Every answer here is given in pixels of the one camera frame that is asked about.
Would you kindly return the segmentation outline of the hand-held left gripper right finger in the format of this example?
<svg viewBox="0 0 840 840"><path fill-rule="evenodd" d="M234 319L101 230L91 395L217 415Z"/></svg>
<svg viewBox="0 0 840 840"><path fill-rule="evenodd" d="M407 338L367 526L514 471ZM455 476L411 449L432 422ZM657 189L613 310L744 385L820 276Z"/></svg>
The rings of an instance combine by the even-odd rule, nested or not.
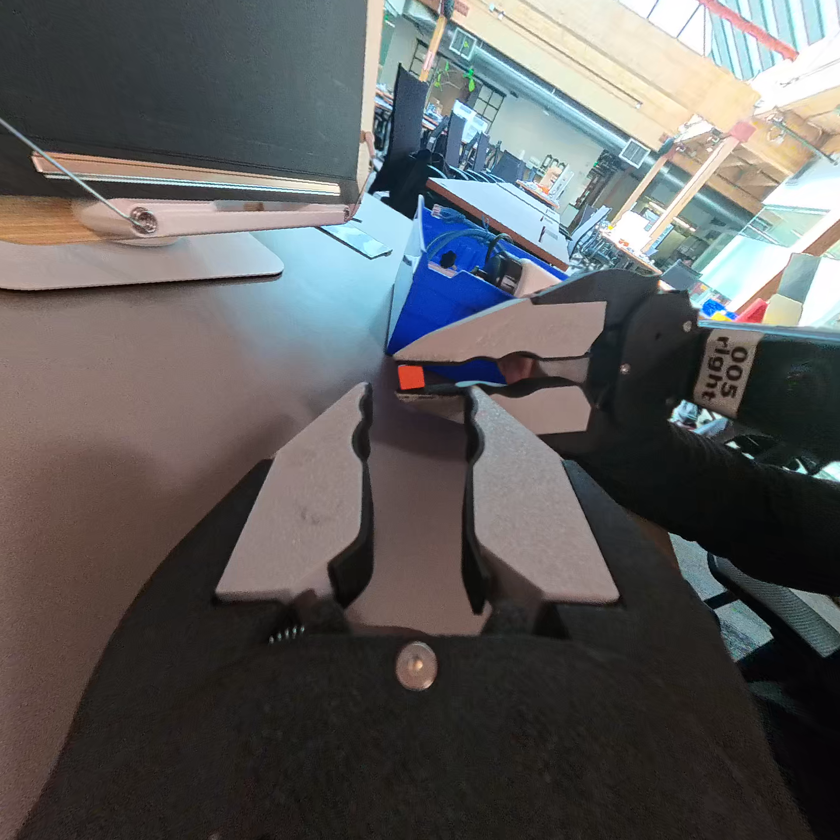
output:
<svg viewBox="0 0 840 840"><path fill-rule="evenodd" d="M465 394L463 584L472 613L510 602L608 606L620 593L563 459L478 387Z"/></svg>

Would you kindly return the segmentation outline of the person's right forearm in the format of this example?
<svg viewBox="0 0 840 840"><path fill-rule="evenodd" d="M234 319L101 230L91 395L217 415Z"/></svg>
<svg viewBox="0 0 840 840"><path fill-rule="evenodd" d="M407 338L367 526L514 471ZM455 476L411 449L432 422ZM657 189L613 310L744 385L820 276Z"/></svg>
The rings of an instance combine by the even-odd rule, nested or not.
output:
<svg viewBox="0 0 840 840"><path fill-rule="evenodd" d="M839 596L838 483L758 463L666 420L573 459L618 504L750 577Z"/></svg>

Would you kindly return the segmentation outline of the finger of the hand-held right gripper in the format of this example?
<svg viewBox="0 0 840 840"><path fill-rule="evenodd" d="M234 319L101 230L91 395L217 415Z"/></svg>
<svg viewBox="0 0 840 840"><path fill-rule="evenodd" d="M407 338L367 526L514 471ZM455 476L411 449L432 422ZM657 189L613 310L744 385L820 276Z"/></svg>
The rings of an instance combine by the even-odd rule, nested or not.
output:
<svg viewBox="0 0 840 840"><path fill-rule="evenodd" d="M465 364L512 354L559 361L588 354L606 324L604 301L501 303L430 332L393 353L398 363Z"/></svg>
<svg viewBox="0 0 840 840"><path fill-rule="evenodd" d="M528 379L507 385L488 381L427 382L414 388L399 387L398 399L466 427L474 426L480 404L491 403L539 437L584 433L592 415L583 389L563 379Z"/></svg>

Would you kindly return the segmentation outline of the long grey table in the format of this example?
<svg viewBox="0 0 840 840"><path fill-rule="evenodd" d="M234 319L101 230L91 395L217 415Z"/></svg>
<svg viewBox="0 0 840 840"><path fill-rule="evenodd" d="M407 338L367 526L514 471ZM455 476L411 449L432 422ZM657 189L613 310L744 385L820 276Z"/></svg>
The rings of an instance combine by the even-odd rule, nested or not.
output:
<svg viewBox="0 0 840 840"><path fill-rule="evenodd" d="M569 268L568 240L559 221L531 204L517 187L436 177L428 178L426 187L437 203L448 203L494 233L507 235L514 245L554 268Z"/></svg>

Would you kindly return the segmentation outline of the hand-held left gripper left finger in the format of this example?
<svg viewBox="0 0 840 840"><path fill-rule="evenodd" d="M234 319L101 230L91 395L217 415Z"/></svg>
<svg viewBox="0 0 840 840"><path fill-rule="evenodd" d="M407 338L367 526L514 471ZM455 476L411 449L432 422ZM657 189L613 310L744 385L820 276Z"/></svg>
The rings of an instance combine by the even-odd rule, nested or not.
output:
<svg viewBox="0 0 840 840"><path fill-rule="evenodd" d="M351 605L371 581L371 384L357 384L276 452L217 583L223 602Z"/></svg>

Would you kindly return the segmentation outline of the blue plastic bin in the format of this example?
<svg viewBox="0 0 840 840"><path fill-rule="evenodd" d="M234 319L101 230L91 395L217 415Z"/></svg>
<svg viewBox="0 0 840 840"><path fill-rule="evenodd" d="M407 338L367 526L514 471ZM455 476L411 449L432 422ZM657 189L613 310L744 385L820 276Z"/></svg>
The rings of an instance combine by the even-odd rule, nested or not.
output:
<svg viewBox="0 0 840 840"><path fill-rule="evenodd" d="M530 259L555 282L568 275L444 207L430 210L417 198L411 234L396 273L385 353L393 355L409 343L450 323L477 314L511 298L511 294L475 274L488 255Z"/></svg>

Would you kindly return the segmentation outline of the black office chair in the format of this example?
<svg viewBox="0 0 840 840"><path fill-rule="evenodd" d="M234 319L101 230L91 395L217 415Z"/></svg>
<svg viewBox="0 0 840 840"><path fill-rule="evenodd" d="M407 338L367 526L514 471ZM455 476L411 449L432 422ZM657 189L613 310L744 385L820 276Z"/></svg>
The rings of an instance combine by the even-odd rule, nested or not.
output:
<svg viewBox="0 0 840 840"><path fill-rule="evenodd" d="M389 145L371 187L373 193L388 193L383 202L409 219L415 216L432 162L422 144L427 92L426 82L398 66Z"/></svg>

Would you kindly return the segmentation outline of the black computer monitor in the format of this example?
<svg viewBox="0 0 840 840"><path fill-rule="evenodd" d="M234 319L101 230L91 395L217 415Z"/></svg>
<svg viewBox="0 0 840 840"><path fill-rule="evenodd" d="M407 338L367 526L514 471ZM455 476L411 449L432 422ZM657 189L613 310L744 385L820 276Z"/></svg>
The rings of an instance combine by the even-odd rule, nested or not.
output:
<svg viewBox="0 0 840 840"><path fill-rule="evenodd" d="M2 123L102 195L350 204L382 2L2 2Z"/></svg>

